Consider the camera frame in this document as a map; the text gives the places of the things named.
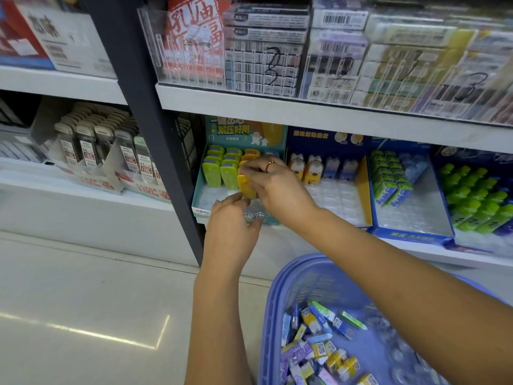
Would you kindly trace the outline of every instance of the store shelf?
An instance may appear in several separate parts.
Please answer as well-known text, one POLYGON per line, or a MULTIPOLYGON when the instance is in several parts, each ring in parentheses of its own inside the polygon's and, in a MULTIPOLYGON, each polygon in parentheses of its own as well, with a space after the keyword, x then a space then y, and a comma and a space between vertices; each ring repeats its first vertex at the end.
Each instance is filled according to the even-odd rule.
MULTIPOLYGON (((198 223, 207 224, 208 218, 196 218, 198 223)), ((447 250, 442 246, 424 243, 407 242, 402 240, 383 239, 385 242, 400 248, 420 259, 432 262, 450 263, 453 265, 496 270, 502 267, 513 267, 513 259, 495 257, 491 255, 478 255, 468 252, 447 250)), ((266 247, 274 248, 277 257, 280 254, 291 252, 291 256, 299 256, 314 252, 314 249, 284 226, 265 225, 262 227, 260 242, 266 247)))
POLYGON ((73 181, 68 174, 55 166, 0 157, 0 189, 19 188, 174 211, 171 204, 153 200, 142 194, 126 190, 122 194, 112 194, 87 187, 73 181))
POLYGON ((513 128, 157 84, 162 108, 513 153, 513 128))
POLYGON ((126 105, 117 79, 0 66, 0 89, 126 105))

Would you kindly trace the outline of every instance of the plastic basket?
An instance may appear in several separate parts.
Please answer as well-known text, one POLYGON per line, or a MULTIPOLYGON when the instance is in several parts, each ring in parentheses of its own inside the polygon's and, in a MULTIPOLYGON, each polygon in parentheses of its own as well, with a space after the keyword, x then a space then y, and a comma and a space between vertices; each ring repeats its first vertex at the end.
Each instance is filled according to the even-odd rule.
MULTIPOLYGON (((484 286, 467 278, 455 277, 501 300, 484 286)), ((259 385, 280 384, 279 358, 283 313, 295 302, 301 303, 308 300, 319 301, 328 307, 343 307, 348 310, 362 310, 365 305, 371 304, 371 299, 363 290, 322 254, 304 255, 288 263, 274 279, 267 296, 262 332, 259 385)), ((383 359, 383 345, 379 345, 377 340, 373 340, 367 331, 358 332, 357 338, 362 338, 363 343, 353 344, 351 350, 348 349, 350 355, 356 356, 360 360, 362 368, 373 374, 375 374, 375 370, 381 373, 388 372, 389 364, 383 359)), ((382 382, 378 378, 376 379, 381 385, 382 382)))

